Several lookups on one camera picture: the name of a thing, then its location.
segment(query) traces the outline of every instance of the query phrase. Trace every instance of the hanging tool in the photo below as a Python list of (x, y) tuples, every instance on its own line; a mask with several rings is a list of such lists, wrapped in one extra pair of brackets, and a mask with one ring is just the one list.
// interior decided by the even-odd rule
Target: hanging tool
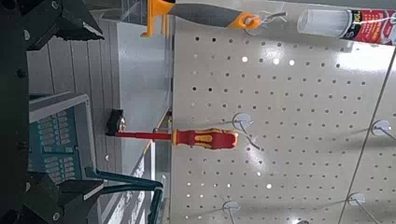
[(172, 141), (174, 146), (184, 144), (208, 149), (233, 149), (238, 142), (238, 133), (221, 129), (201, 131), (179, 131), (172, 133), (128, 133), (124, 132), (125, 118), (122, 110), (113, 110), (107, 122), (108, 136)]
[(262, 24), (260, 16), (251, 12), (205, 4), (172, 4), (164, 0), (147, 1), (148, 29), (142, 34), (143, 37), (152, 36), (154, 32), (154, 17), (161, 15), (174, 15), (203, 25), (242, 30), (254, 30)]

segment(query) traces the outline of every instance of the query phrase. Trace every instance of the screwdriver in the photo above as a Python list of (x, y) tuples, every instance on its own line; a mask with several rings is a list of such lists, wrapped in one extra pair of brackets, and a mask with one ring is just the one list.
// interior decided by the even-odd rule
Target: screwdriver
[(238, 133), (221, 129), (208, 129), (201, 131), (179, 131), (172, 133), (129, 133), (117, 132), (111, 134), (122, 138), (140, 138), (151, 140), (171, 141), (174, 146), (184, 144), (188, 146), (204, 147), (206, 149), (233, 149), (238, 142)]

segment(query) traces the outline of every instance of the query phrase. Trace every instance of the metal rod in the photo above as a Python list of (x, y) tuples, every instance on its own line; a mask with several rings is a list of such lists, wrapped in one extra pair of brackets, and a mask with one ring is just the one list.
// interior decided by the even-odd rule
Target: metal rod
[(375, 224), (379, 224), (379, 221), (377, 221), (377, 220), (375, 219), (375, 217), (374, 217), (369, 211), (367, 211), (367, 209), (366, 209), (363, 205), (361, 205), (361, 203), (360, 203), (358, 200), (355, 200), (355, 202), (361, 207), (361, 209), (363, 209), (363, 211), (367, 214), (367, 216), (370, 217), (370, 219), (371, 219)]
[(247, 140), (249, 141), (249, 143), (254, 146), (255, 148), (257, 148), (258, 150), (260, 150), (260, 147), (257, 146), (253, 140), (250, 138), (250, 136), (248, 135), (247, 130), (245, 129), (244, 125), (242, 124), (242, 121), (239, 121), (239, 125), (241, 126), (242, 131), (246, 134)]
[(396, 141), (396, 137), (395, 136), (393, 136), (391, 133), (389, 133), (388, 131), (386, 131), (385, 129), (383, 129), (383, 128), (376, 128), (376, 129), (378, 129), (378, 130), (381, 130), (384, 134), (386, 134), (389, 138), (391, 138), (391, 139), (393, 139), (393, 140), (395, 140)]
[(228, 209), (228, 213), (230, 214), (231, 222), (232, 222), (233, 224), (235, 224), (235, 220), (233, 220), (233, 213), (231, 212), (231, 208)]

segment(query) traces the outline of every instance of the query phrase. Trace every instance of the metal peg hook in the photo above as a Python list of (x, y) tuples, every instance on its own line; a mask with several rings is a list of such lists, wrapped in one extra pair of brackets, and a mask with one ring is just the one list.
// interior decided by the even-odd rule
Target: metal peg hook
[(254, 146), (258, 150), (260, 150), (260, 147), (254, 143), (253, 139), (251, 139), (250, 135), (248, 134), (248, 132), (246, 130), (246, 128), (253, 123), (254, 123), (254, 121), (246, 113), (238, 113), (235, 116), (233, 116), (233, 127), (237, 131), (242, 133), (247, 138), (247, 140), (249, 141), (249, 143), (252, 146)]
[(235, 220), (233, 219), (233, 214), (241, 209), (241, 206), (237, 202), (227, 202), (223, 205), (223, 211), (230, 214), (231, 222), (235, 224)]
[(389, 138), (396, 141), (396, 137), (393, 136), (391, 133), (389, 133), (390, 130), (392, 130), (392, 128), (390, 127), (389, 122), (384, 119), (376, 121), (372, 127), (373, 135), (376, 135), (376, 136), (386, 135)]
[(366, 213), (367, 216), (370, 217), (370, 219), (375, 223), (379, 224), (379, 221), (367, 210), (366, 207), (364, 207), (362, 204), (366, 203), (366, 197), (364, 194), (361, 193), (354, 193), (349, 196), (348, 202), (352, 206), (359, 206), (361, 210)]

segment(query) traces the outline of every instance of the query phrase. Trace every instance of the plastic packaging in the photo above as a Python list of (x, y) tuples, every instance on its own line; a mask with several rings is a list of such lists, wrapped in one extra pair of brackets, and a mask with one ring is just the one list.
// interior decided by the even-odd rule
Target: plastic packaging
[(302, 34), (396, 46), (395, 10), (308, 9), (299, 18)]

